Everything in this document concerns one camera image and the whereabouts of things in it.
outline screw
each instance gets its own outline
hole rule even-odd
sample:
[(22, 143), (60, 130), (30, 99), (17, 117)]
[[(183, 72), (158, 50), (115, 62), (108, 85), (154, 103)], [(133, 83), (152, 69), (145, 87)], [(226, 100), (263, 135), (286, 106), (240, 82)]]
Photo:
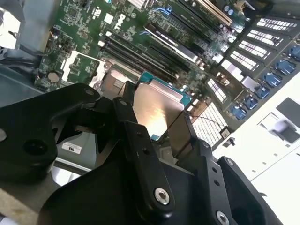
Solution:
[(154, 196), (156, 200), (163, 205), (167, 205), (170, 201), (169, 194), (160, 187), (155, 189)]
[(87, 93), (88, 95), (94, 95), (94, 92), (90, 89), (86, 89), (85, 93)]
[(122, 105), (127, 105), (127, 103), (124, 102), (123, 100), (120, 100), (120, 102), (121, 102)]
[(7, 138), (7, 135), (3, 129), (0, 128), (0, 142), (4, 141)]
[(217, 211), (217, 219), (222, 225), (229, 225), (229, 219), (221, 211)]
[(230, 158), (227, 158), (226, 160), (227, 160), (227, 162), (229, 163), (229, 165), (234, 165), (234, 164), (233, 164), (233, 161), (232, 161)]

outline cable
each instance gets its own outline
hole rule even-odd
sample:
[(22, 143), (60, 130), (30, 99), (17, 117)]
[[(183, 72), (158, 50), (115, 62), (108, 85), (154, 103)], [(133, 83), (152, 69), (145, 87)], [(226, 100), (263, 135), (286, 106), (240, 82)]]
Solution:
[(0, 61), (0, 68), (4, 67), (37, 67), (37, 64), (31, 60), (6, 58)]
[(32, 50), (30, 50), (29, 48), (25, 47), (24, 45), (20, 45), (19, 49), (30, 54), (30, 55), (37, 55), (37, 56), (46, 56), (46, 55), (50, 55), (53, 51), (54, 51), (54, 47), (55, 47), (55, 44), (54, 44), (54, 40), (51, 41), (52, 45), (51, 45), (51, 48), (48, 52), (45, 52), (45, 53), (40, 53), (40, 52), (34, 52)]
[(215, 122), (215, 121), (213, 121), (213, 120), (211, 120), (211, 119), (202, 117), (202, 116), (200, 116), (200, 115), (199, 115), (199, 116), (192, 116), (192, 117), (194, 117), (194, 118), (196, 118), (196, 119), (200, 118), (200, 119), (208, 120), (208, 121), (210, 121), (210, 122), (213, 122), (213, 123), (217, 124), (221, 130), (223, 129), (219, 123), (217, 123), (217, 122)]
[(36, 67), (35, 65), (27, 65), (27, 64), (23, 64), (23, 63), (19, 63), (19, 64), (0, 64), (0, 68), (4, 68), (4, 67)]

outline pcie slot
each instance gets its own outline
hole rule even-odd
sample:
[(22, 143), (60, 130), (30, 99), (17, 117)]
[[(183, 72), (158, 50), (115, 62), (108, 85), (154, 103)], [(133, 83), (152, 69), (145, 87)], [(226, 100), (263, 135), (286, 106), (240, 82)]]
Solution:
[(204, 35), (201, 31), (199, 31), (194, 25), (187, 22), (184, 18), (182, 18), (180, 15), (175, 13), (174, 11), (171, 12), (170, 16), (174, 19), (176, 19), (178, 22), (180, 22), (183, 26), (187, 27), (191, 31), (193, 31), (197, 36), (199, 36), (203, 41), (205, 41), (207, 44), (210, 44), (212, 40)]
[(218, 18), (221, 22), (230, 26), (233, 22), (228, 16), (226, 16), (218, 7), (212, 4), (209, 0), (197, 0), (204, 8), (207, 9), (210, 13), (212, 13), (216, 18)]
[(154, 24), (149, 23), (145, 26), (145, 30), (153, 35), (157, 40), (172, 48), (178, 55), (185, 59), (188, 59), (193, 63), (196, 63), (197, 59), (199, 59), (194, 52), (176, 41), (174, 38), (170, 37), (164, 30), (156, 27)]
[(199, 13), (196, 12), (191, 6), (189, 6), (185, 1), (183, 0), (177, 0), (178, 4), (180, 4), (187, 12), (191, 13), (193, 17), (197, 18), (199, 21), (201, 21), (203, 24), (205, 24), (207, 27), (209, 27), (211, 30), (216, 32), (217, 34), (221, 31), (219, 27), (216, 25), (210, 24), (207, 21), (205, 21), (203, 18), (199, 16)]
[(111, 41), (111, 39), (107, 40), (104, 46), (104, 51), (112, 54), (115, 58), (121, 60), (124, 63), (127, 63), (133, 68), (136, 68), (140, 72), (144, 72), (145, 70), (154, 74), (154, 75), (162, 75), (168, 79), (176, 79), (176, 77), (170, 72), (156, 66), (152, 62), (146, 60), (145, 58), (137, 55), (135, 52), (130, 49), (125, 49), (124, 46)]
[(187, 65), (185, 65), (184, 63), (180, 62), (179, 60), (177, 60), (176, 58), (168, 55), (167, 53), (165, 53), (163, 50), (159, 49), (158, 47), (156, 47), (155, 45), (150, 45), (150, 48), (154, 51), (156, 51), (157, 53), (159, 53), (162, 57), (164, 57), (166, 60), (169, 60), (170, 62), (174, 63), (176, 66), (178, 66), (180, 69), (182, 69), (185, 72), (189, 72), (190, 69), (188, 68)]

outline ram slot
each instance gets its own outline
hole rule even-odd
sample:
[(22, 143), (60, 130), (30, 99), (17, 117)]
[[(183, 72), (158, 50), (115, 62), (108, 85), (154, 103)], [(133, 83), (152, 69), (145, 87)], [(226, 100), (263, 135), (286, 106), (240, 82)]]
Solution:
[(141, 57), (143, 58), (145, 61), (149, 61), (152, 64), (154, 64), (156, 67), (160, 67), (160, 68), (164, 68), (167, 71), (172, 72), (173, 74), (176, 73), (175, 70), (173, 70), (171, 67), (166, 67), (165, 65), (161, 64), (159, 61), (157, 61), (156, 59), (154, 59), (150, 54), (148, 54), (147, 52), (145, 52), (144, 50), (140, 49), (139, 47), (135, 46), (134, 44), (132, 44), (131, 42), (121, 38), (120, 36), (116, 36), (118, 39), (116, 40), (116, 38), (114, 37), (109, 37), (109, 41), (114, 42), (117, 45), (121, 45), (122, 47), (124, 47), (126, 49), (126, 51), (130, 51), (133, 55), (136, 55), (137, 57)]
[(198, 1), (207, 11), (213, 14), (219, 21), (223, 22), (227, 26), (233, 22), (228, 16), (226, 16), (218, 7), (212, 4), (209, 0), (196, 0)]
[(200, 22), (202, 22), (205, 26), (216, 32), (217, 34), (221, 31), (221, 29), (213, 24), (208, 23), (206, 20), (199, 16), (199, 13), (196, 12), (191, 6), (189, 6), (185, 1), (178, 0), (177, 3), (181, 5), (188, 13), (190, 13), (194, 18), (197, 18)]
[(155, 45), (150, 45), (150, 49), (156, 51), (157, 53), (159, 53), (162, 57), (164, 57), (166, 60), (169, 60), (171, 63), (175, 64), (177, 67), (179, 67), (180, 69), (182, 69), (185, 72), (189, 72), (190, 69), (188, 68), (187, 65), (185, 65), (183, 62), (180, 62), (178, 59), (168, 55), (166, 52), (164, 52), (163, 50), (159, 49), (158, 47), (156, 47)]
[(168, 71), (153, 65), (153, 63), (145, 60), (143, 57), (132, 55), (131, 51), (124, 50), (122, 45), (116, 45), (114, 42), (107, 41), (103, 50), (113, 55), (116, 59), (130, 65), (133, 68), (143, 72), (148, 71), (156, 76), (167, 78), (168, 80), (175, 80), (176, 76), (170, 74)]
[(179, 43), (174, 38), (170, 37), (164, 30), (156, 27), (154, 24), (149, 23), (145, 26), (145, 30), (148, 31), (156, 40), (161, 41), (166, 46), (172, 48), (178, 55), (190, 60), (193, 63), (199, 59), (199, 57), (192, 52), (188, 47)]
[(187, 22), (184, 18), (182, 18), (180, 15), (175, 13), (174, 11), (171, 12), (170, 16), (174, 19), (176, 19), (178, 22), (180, 22), (183, 26), (193, 31), (199, 38), (201, 38), (203, 41), (205, 41), (207, 44), (210, 44), (212, 40), (204, 35), (201, 31), (199, 31), (194, 25)]

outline black ram slot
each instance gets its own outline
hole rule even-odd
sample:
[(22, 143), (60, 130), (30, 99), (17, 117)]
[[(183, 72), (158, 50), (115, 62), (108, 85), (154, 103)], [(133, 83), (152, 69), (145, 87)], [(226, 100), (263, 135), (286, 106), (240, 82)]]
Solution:
[(185, 65), (183, 62), (180, 62), (178, 59), (168, 55), (167, 53), (165, 53), (163, 50), (159, 49), (158, 47), (156, 47), (155, 45), (150, 45), (150, 48), (154, 51), (156, 51), (157, 53), (159, 53), (162, 57), (164, 57), (166, 60), (169, 60), (170, 62), (174, 63), (176, 66), (178, 66), (180, 69), (182, 69), (185, 72), (189, 72), (190, 69), (188, 68), (187, 65)]
[(178, 22), (180, 22), (183, 26), (193, 31), (199, 38), (201, 38), (203, 41), (205, 41), (207, 44), (210, 44), (212, 40), (204, 35), (201, 31), (199, 31), (195, 26), (191, 25), (189, 22), (187, 22), (185, 19), (183, 19), (180, 15), (175, 13), (174, 11), (171, 12), (170, 16), (174, 19), (176, 19)]
[(119, 48), (119, 46), (116, 46), (112, 43), (106, 43), (103, 49), (104, 51), (110, 53), (118, 60), (137, 69), (140, 72), (148, 71), (155, 76), (167, 79), (169, 81), (174, 81), (176, 79), (175, 76), (168, 73), (167, 71), (150, 65), (148, 62), (145, 62), (140, 58), (131, 55), (129, 52), (123, 51), (122, 49)]
[(216, 25), (213, 25), (213, 24), (205, 21), (202, 17), (200, 17), (199, 14), (191, 6), (189, 6), (184, 0), (177, 0), (177, 2), (181, 6), (183, 6), (183, 8), (186, 11), (190, 12), (193, 17), (198, 18), (202, 23), (204, 23), (207, 27), (209, 27), (210, 29), (212, 29), (217, 34), (221, 31), (221, 29), (219, 27), (217, 27)]
[(109, 38), (107, 39), (107, 44), (110, 44), (110, 45), (114, 45), (114, 46), (118, 46), (118, 48), (120, 49), (120, 51), (123, 51), (125, 54), (131, 54), (133, 55), (133, 58), (134, 59), (138, 59), (141, 63), (143, 64), (147, 64), (151, 67), (154, 67), (156, 68), (156, 70), (158, 71), (161, 71), (165, 74), (168, 74), (169, 76), (173, 77), (173, 78), (176, 78), (176, 76), (174, 75), (176, 73), (176, 71), (174, 71), (173, 69), (171, 68), (167, 68), (167, 70), (163, 67), (165, 67), (164, 65), (162, 64), (156, 64), (153, 59), (151, 60), (148, 60), (146, 58), (144, 58), (143, 56), (139, 55), (138, 53), (132, 51), (131, 49), (123, 46), (122, 44), (120, 44), (119, 42), (117, 42), (116, 40), (112, 39), (112, 38)]

